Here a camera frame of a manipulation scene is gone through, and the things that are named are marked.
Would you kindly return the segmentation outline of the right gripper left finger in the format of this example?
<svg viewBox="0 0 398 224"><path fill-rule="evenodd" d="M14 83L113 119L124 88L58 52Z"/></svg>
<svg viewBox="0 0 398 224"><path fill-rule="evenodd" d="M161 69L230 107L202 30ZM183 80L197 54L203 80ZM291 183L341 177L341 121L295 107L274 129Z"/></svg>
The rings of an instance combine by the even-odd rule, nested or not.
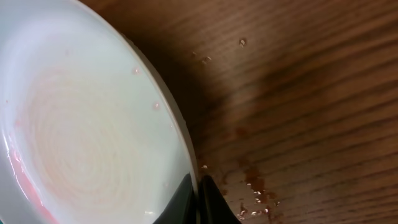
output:
<svg viewBox="0 0 398 224"><path fill-rule="evenodd" d="M181 181L165 210L154 224L196 224L197 205L190 174Z"/></svg>

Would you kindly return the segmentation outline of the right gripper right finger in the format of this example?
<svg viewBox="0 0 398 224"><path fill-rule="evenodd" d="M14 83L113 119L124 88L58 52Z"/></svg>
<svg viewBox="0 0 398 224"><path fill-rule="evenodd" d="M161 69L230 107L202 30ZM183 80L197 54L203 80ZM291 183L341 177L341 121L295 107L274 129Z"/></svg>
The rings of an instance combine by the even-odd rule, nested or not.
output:
<svg viewBox="0 0 398 224"><path fill-rule="evenodd" d="M201 224L241 224L209 175L204 175L198 188Z"/></svg>

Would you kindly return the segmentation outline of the light blue plate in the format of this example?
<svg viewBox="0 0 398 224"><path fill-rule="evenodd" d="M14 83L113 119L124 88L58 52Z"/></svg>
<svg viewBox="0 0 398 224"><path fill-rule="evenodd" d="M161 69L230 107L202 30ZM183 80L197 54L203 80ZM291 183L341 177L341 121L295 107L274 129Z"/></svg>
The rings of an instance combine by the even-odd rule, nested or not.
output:
<svg viewBox="0 0 398 224"><path fill-rule="evenodd" d="M153 66L80 1L1 2L1 222L154 223L197 183Z"/></svg>

